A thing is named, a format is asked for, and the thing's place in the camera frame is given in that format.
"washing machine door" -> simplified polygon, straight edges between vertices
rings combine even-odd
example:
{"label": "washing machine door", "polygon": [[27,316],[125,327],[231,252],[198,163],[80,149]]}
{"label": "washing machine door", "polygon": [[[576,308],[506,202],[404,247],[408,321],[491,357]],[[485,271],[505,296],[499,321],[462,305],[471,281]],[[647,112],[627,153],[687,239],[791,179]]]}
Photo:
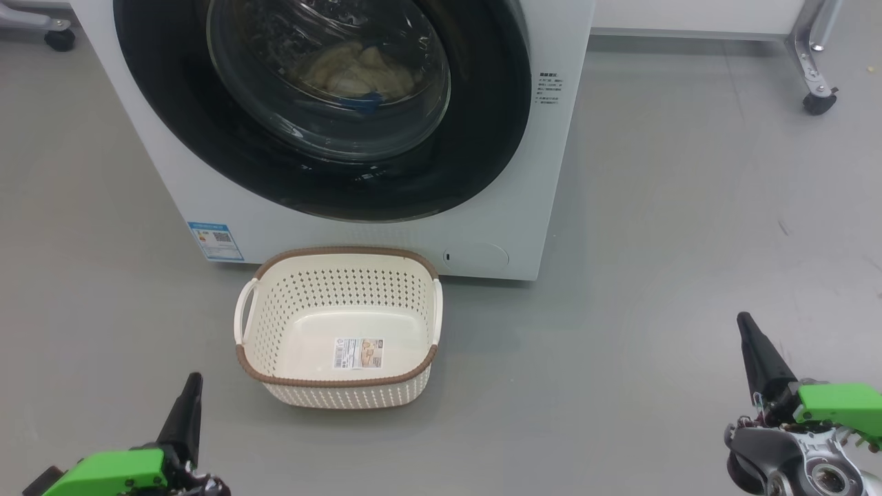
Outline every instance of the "washing machine door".
{"label": "washing machine door", "polygon": [[456,207],[517,149],[527,48],[506,0],[114,0],[146,99],[197,156],[295,210]]}

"laundry basket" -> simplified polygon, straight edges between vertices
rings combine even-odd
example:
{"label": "laundry basket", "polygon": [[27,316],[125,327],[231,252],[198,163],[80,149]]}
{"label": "laundry basket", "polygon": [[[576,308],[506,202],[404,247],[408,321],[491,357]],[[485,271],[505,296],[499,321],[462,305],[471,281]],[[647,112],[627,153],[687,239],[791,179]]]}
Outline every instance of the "laundry basket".
{"label": "laundry basket", "polygon": [[442,300],[437,272],[415,253],[285,252],[267,261],[239,295],[236,354],[252,378],[291,405],[400,406],[429,380]]}

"barcode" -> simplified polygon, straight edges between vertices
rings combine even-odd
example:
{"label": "barcode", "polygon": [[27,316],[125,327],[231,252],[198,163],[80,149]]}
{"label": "barcode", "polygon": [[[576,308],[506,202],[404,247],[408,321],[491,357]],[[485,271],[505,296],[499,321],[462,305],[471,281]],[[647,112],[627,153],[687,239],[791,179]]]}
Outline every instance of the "barcode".
{"label": "barcode", "polygon": [[343,345],[337,347],[337,349],[334,351],[333,356],[333,368],[343,368]]}

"instruction label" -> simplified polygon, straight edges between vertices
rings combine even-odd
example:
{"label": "instruction label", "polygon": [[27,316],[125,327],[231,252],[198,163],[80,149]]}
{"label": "instruction label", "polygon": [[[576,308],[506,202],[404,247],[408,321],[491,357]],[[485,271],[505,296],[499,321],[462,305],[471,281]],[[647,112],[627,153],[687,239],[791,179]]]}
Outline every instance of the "instruction label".
{"label": "instruction label", "polygon": [[204,222],[187,222],[193,237],[209,260],[244,261],[242,252],[236,246],[233,234],[226,224],[207,224]]}
{"label": "instruction label", "polygon": [[557,76],[556,72],[540,72],[536,81],[536,92],[533,103],[542,105],[557,105],[560,103],[560,94],[564,91],[564,79]]}
{"label": "instruction label", "polygon": [[383,340],[337,338],[334,340],[333,368],[353,371],[383,368]]}

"washing machine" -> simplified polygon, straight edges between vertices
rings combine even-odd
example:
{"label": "washing machine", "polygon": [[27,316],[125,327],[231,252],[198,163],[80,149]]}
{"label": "washing machine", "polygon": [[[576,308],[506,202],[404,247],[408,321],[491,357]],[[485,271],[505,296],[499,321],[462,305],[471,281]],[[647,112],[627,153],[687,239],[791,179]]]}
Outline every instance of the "washing machine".
{"label": "washing machine", "polygon": [[209,260],[371,245],[537,278],[594,0],[71,6]]}

